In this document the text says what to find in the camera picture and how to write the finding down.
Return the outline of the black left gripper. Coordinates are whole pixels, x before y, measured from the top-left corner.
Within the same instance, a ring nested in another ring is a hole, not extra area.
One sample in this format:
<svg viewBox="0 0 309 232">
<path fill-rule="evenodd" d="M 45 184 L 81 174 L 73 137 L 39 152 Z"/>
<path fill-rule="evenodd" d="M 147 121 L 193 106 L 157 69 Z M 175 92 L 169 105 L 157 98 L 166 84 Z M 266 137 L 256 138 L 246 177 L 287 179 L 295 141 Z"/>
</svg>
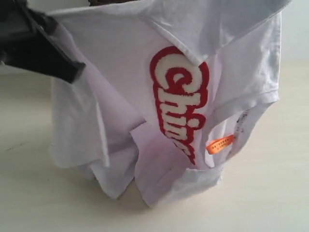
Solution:
<svg viewBox="0 0 309 232">
<path fill-rule="evenodd" d="M 0 63 L 73 83 L 85 64 L 70 58 L 52 36 L 58 22 L 26 0 L 0 2 Z"/>
</svg>

